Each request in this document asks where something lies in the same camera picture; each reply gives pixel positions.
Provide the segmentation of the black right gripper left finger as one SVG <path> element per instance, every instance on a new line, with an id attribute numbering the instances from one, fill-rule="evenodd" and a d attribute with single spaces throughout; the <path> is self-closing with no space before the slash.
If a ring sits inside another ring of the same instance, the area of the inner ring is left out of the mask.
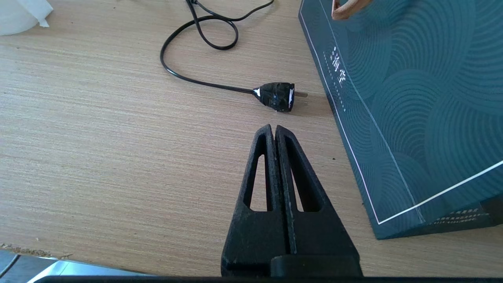
<path id="1" fill-rule="evenodd" d="M 250 208 L 258 160 L 264 157 L 266 211 Z M 222 276 L 274 276 L 273 260 L 288 252 L 285 198 L 271 125 L 253 138 L 221 256 Z"/>

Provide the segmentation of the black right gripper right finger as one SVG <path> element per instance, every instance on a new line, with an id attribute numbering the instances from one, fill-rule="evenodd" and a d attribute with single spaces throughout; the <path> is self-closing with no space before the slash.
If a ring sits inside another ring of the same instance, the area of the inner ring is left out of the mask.
<path id="1" fill-rule="evenodd" d="M 340 256 L 359 253 L 295 134 L 275 129 L 290 254 Z"/>

